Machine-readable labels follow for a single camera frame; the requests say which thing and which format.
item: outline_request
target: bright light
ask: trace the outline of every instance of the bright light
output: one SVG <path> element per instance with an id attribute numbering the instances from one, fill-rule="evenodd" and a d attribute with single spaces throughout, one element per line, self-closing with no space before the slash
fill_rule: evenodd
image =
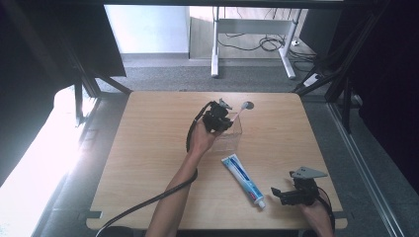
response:
<path id="1" fill-rule="evenodd" d="M 75 126 L 74 105 L 69 88 L 56 94 L 45 125 L 1 187 L 0 236 L 31 236 L 60 180 L 77 162 L 83 126 Z"/>

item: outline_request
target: toothpaste cap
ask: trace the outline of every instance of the toothpaste cap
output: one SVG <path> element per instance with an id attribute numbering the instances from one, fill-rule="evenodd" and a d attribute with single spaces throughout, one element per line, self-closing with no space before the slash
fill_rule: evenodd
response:
<path id="1" fill-rule="evenodd" d="M 261 201 L 259 201 L 259 206 L 263 209 L 263 208 L 265 208 L 265 203 L 261 200 Z"/>

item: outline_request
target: gray carpet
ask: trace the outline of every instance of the gray carpet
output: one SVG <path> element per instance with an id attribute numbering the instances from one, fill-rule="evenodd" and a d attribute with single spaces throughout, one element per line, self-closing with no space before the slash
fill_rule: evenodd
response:
<path id="1" fill-rule="evenodd" d="M 288 92 L 305 76 L 295 72 L 295 79 L 287 78 L 283 66 L 227 66 L 219 67 L 218 79 L 210 77 L 208 66 L 184 67 L 128 67 L 126 78 L 115 79 L 133 91 L 219 91 L 219 92 Z M 101 83 L 106 92 L 115 88 Z M 323 95 L 327 85 L 312 92 Z"/>
<path id="2" fill-rule="evenodd" d="M 285 79 L 285 70 L 281 66 L 220 67 L 220 79 L 210 78 L 210 68 L 207 66 L 129 67 L 126 73 L 127 78 L 116 79 L 136 91 L 287 92 L 304 75 L 303 72 L 297 72 L 295 80 Z M 63 180 L 34 236 L 95 236 L 95 231 L 86 227 L 86 216 L 127 100 L 127 96 L 100 80 L 99 82 L 105 93 L 87 124 L 88 131 L 98 135 L 89 145 L 89 152 L 85 153 L 75 171 Z M 327 85 L 302 100 L 342 202 L 343 215 L 349 222 L 347 228 L 338 230 L 336 234 L 389 236 L 324 103 L 322 95 L 326 89 Z M 369 134 L 358 117 L 357 109 L 353 109 L 351 113 L 351 128 L 405 236 L 419 236 L 419 197 Z"/>

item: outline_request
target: human arm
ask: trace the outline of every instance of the human arm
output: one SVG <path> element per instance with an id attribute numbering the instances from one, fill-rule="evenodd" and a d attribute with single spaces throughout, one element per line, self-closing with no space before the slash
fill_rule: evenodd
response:
<path id="1" fill-rule="evenodd" d="M 318 191 L 321 198 L 328 200 L 327 194 L 322 189 Z M 318 237 L 335 236 L 330 217 L 319 200 L 316 200 L 312 205 L 298 204 L 297 206 Z"/>
<path id="2" fill-rule="evenodd" d="M 207 132 L 203 121 L 198 120 L 191 136 L 191 146 L 181 167 L 167 186 L 170 190 L 189 180 L 195 173 L 204 154 L 212 147 L 220 132 Z M 185 210 L 189 190 L 188 185 L 175 194 L 162 199 L 154 210 L 146 232 L 146 237 L 176 236 Z"/>

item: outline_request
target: human hand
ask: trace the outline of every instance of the human hand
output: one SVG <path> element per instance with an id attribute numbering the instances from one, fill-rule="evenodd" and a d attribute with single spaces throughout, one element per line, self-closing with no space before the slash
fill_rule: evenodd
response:
<path id="1" fill-rule="evenodd" d="M 318 191 L 320 197 L 330 205 L 327 194 L 322 189 L 318 189 Z M 297 206 L 318 237 L 334 236 L 330 217 L 319 200 L 316 200 L 312 205 L 298 204 Z"/>
<path id="2" fill-rule="evenodd" d="M 213 145 L 215 139 L 221 135 L 221 131 L 208 132 L 202 119 L 197 121 L 191 136 L 189 154 L 204 155 Z"/>

